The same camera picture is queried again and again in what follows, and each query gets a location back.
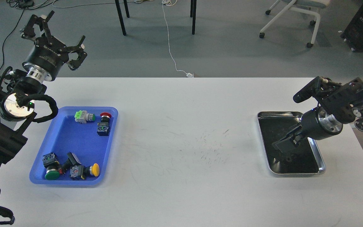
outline chair leg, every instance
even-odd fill
[[[291,8],[297,0],[292,0],[290,3],[288,3],[287,6],[285,6],[281,12],[279,12],[273,19],[271,19],[270,22],[268,22],[268,24],[266,24],[261,30],[260,33],[264,33],[265,30],[268,29],[268,27],[270,27],[270,25],[272,25],[279,17],[281,17],[282,14],[284,14],[289,8]]]
[[[306,13],[306,14],[314,16],[314,18],[316,20],[316,24],[314,25],[312,40],[310,41],[310,43],[307,44],[307,47],[309,47],[309,48],[312,47],[314,42],[316,41],[317,31],[319,30],[320,14],[318,12],[320,12],[320,10],[317,10],[317,12],[314,12],[314,11],[310,11],[310,10],[306,10],[306,9],[300,9],[300,8],[296,8],[296,7],[292,7],[292,8],[290,8],[290,10],[300,12],[300,13]]]
[[[278,5],[278,3],[280,2],[281,0],[277,0],[270,8],[268,8],[268,10],[265,12],[265,14],[269,15],[271,13],[271,10],[276,6]]]
[[[277,0],[268,10],[272,10],[278,3],[281,2],[281,0]]]
[[[320,8],[317,8],[316,9],[316,12],[320,15]]]

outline robotic arm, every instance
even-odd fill
[[[315,140],[338,135],[343,124],[354,122],[363,131],[363,81],[356,78],[345,85],[316,77],[293,97],[300,103],[310,97],[318,101],[316,108],[305,112],[284,138],[273,143],[276,150],[289,154],[307,137]]]
[[[0,167],[14,158],[26,144],[27,138],[23,136],[23,133],[31,122],[46,122],[57,115],[56,102],[52,97],[44,94],[47,87],[43,82],[55,80],[64,63],[67,63],[71,70],[78,69],[87,56],[82,45],[85,36],[82,36],[78,45],[66,46],[51,35],[47,22],[53,14],[54,11],[51,11],[47,17],[32,15],[26,27],[21,30],[21,37],[32,40],[34,43],[32,51],[22,64],[26,71],[8,67],[0,77],[0,116],[7,121],[25,120],[16,131],[0,122]],[[36,37],[33,28],[35,25],[40,28],[40,37]],[[71,53],[77,53],[78,58],[69,60]],[[7,92],[4,92],[1,86],[4,81],[9,81],[6,83]],[[35,100],[46,101],[52,113],[35,119]],[[12,211],[0,207],[0,215],[10,219],[0,224],[13,224]]]

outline blue tray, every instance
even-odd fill
[[[75,112],[86,110],[94,113],[96,120],[81,124],[75,122]],[[109,136],[99,136],[96,132],[97,123],[101,121],[100,114],[108,112],[110,118]],[[105,176],[108,155],[117,122],[118,111],[113,107],[85,107],[66,106],[59,109],[58,115],[52,120],[49,130],[44,137],[39,153],[34,160],[29,173],[30,181],[34,184],[59,184],[59,185],[94,185],[102,181]],[[88,177],[86,180],[75,181],[69,178],[69,171],[58,179],[49,181],[44,178],[46,169],[43,166],[42,156],[54,152],[63,164],[68,157],[68,152],[73,152],[84,166],[94,163],[99,164],[100,174],[97,177]]]

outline metal tray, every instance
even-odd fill
[[[268,168],[275,174],[282,176],[323,174],[326,170],[316,141],[312,138],[304,140],[301,145],[292,151],[294,160],[278,161],[278,156],[272,143],[283,138],[292,126],[301,121],[300,112],[259,112],[257,115],[258,126]]]

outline white cable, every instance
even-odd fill
[[[152,2],[153,0],[134,0],[134,3],[141,4],[143,2]]]
[[[166,6],[174,6],[174,5],[176,5],[176,3],[177,3],[177,0],[173,4],[172,4],[172,1],[171,0],[162,0],[162,4],[163,5],[166,5]]]
[[[167,44],[169,45],[169,53],[170,53],[170,37],[169,37],[169,25],[167,24],[167,20],[166,20],[166,15],[164,14],[164,4],[162,4],[162,10],[163,10],[163,17],[164,17],[164,21],[166,22],[166,27],[167,27]],[[175,68],[176,71],[178,72],[184,72],[186,74],[186,76],[188,75],[188,73],[186,73],[184,70],[178,70],[177,66],[176,66],[176,61],[172,56],[172,53],[170,53],[170,57],[173,59],[173,62],[175,63]]]

